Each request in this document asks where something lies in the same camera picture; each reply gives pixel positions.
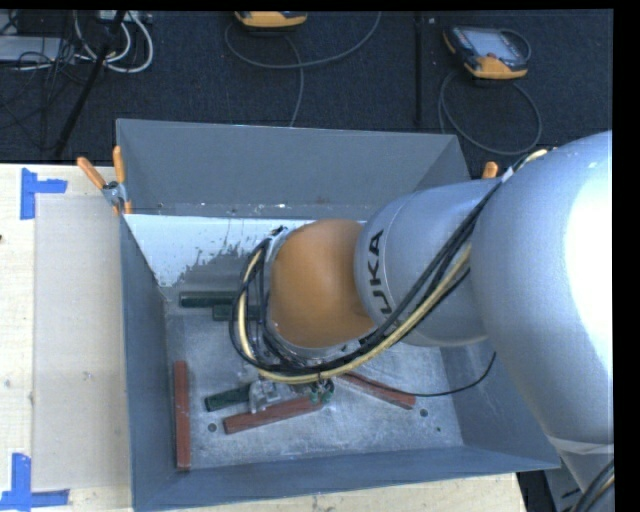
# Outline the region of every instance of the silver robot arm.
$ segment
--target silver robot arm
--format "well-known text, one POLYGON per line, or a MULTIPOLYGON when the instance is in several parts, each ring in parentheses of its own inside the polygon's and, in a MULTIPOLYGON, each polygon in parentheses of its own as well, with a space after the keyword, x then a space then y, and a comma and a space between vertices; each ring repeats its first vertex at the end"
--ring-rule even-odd
POLYGON ((468 278, 403 341, 489 339, 583 491, 613 460, 611 137, 558 148, 504 182, 399 198, 367 222, 355 256, 379 325, 476 208, 468 278))

